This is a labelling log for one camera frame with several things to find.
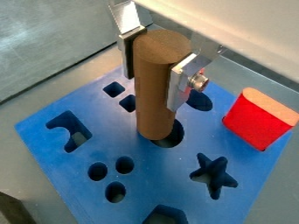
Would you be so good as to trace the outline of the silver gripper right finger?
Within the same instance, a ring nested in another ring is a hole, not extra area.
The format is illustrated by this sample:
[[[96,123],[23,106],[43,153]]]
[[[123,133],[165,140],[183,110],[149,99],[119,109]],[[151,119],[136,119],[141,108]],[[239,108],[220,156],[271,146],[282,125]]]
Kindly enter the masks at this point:
[[[199,33],[191,35],[191,52],[171,68],[165,106],[172,112],[187,102],[192,90],[200,93],[208,86],[203,70],[225,50]]]

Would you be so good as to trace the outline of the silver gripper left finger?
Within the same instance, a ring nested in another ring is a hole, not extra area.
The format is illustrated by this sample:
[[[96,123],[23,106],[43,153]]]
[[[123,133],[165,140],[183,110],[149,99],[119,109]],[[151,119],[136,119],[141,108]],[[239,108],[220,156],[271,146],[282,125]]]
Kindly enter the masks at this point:
[[[108,0],[108,8],[116,23],[117,49],[121,52],[124,76],[131,80],[135,77],[133,71],[133,41],[136,37],[147,32],[141,25],[136,4],[132,0]]]

